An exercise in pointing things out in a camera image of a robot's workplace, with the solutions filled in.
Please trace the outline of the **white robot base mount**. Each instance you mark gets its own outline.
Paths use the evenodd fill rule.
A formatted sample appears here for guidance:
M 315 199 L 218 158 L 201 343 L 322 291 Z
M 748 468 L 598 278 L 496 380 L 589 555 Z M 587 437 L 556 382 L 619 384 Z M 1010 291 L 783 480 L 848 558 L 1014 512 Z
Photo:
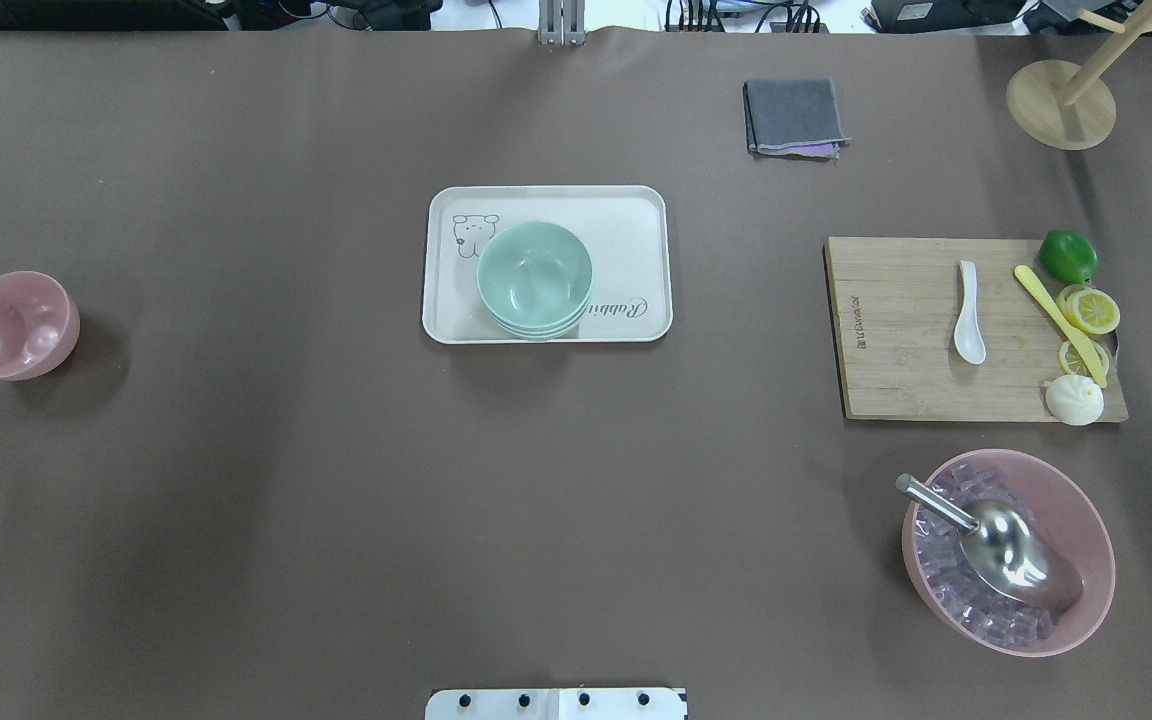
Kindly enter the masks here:
M 444 689 L 425 719 L 687 719 L 684 689 L 566 687 Z

